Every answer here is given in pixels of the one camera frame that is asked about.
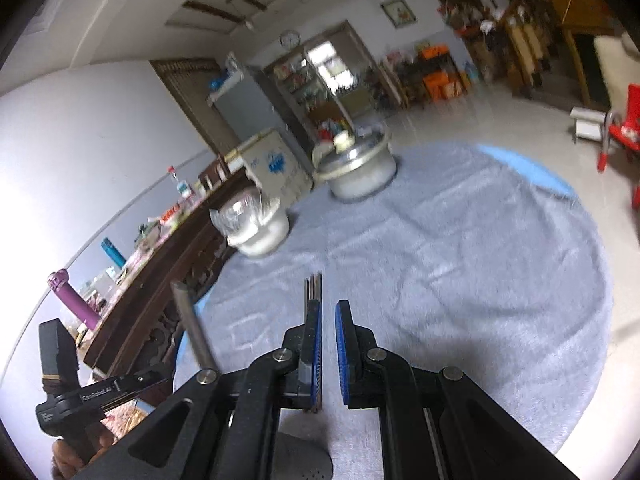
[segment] red plastic chair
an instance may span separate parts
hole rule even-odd
[[[607,167],[609,158],[609,143],[613,137],[627,150],[627,158],[631,159],[632,153],[640,153],[640,142],[633,141],[622,134],[622,128],[629,128],[638,132],[640,137],[640,85],[630,84],[628,90],[628,101],[626,105],[626,118],[620,119],[620,115],[611,110],[607,113],[602,128],[602,149],[598,159],[598,172],[602,173]],[[640,183],[636,185],[634,196],[631,200],[633,209],[640,208]]]

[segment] silver screw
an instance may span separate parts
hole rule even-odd
[[[382,348],[372,348],[367,352],[367,357],[372,361],[382,361],[386,358],[386,351]]]
[[[288,348],[278,348],[273,352],[273,358],[279,363],[288,361],[292,357],[293,357],[293,352]]]
[[[211,368],[204,368],[204,370],[200,370],[196,375],[196,380],[200,384],[211,384],[218,378],[218,372],[212,370]]]
[[[464,376],[464,374],[462,373],[462,370],[457,366],[447,366],[442,371],[442,374],[449,381],[459,381]]]

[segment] human hand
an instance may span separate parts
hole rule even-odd
[[[111,434],[111,431],[107,430],[104,426],[103,428],[104,430],[101,431],[98,439],[100,449],[92,459],[89,460],[89,464],[93,463],[99,456],[104,455],[113,444],[113,435]],[[57,439],[53,443],[52,450],[52,475],[54,480],[68,480],[86,465],[82,462],[82,459],[78,456],[75,450],[61,438]]]

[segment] metal rod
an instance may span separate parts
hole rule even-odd
[[[184,283],[175,280],[171,282],[171,289],[174,293],[174,300],[178,307],[180,320],[189,335],[189,342],[191,343],[191,348],[193,348],[193,354],[196,357],[198,366],[201,370],[210,368],[211,370],[218,371],[218,366],[209,348],[207,337],[193,309],[189,289]]]
[[[318,300],[322,303],[322,274],[319,272],[305,279],[305,320],[306,304],[310,300]]]

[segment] wooden table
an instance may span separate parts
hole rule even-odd
[[[566,41],[580,83],[582,102],[587,108],[602,108],[595,103],[587,85],[587,75],[575,43],[576,34],[612,36],[612,14],[604,0],[549,0],[560,16],[560,28]]]
[[[93,332],[85,364],[114,376],[173,360],[182,329],[170,282],[187,283],[194,301],[213,285],[235,249],[211,224],[209,209],[254,185],[244,170],[231,175],[154,250]]]

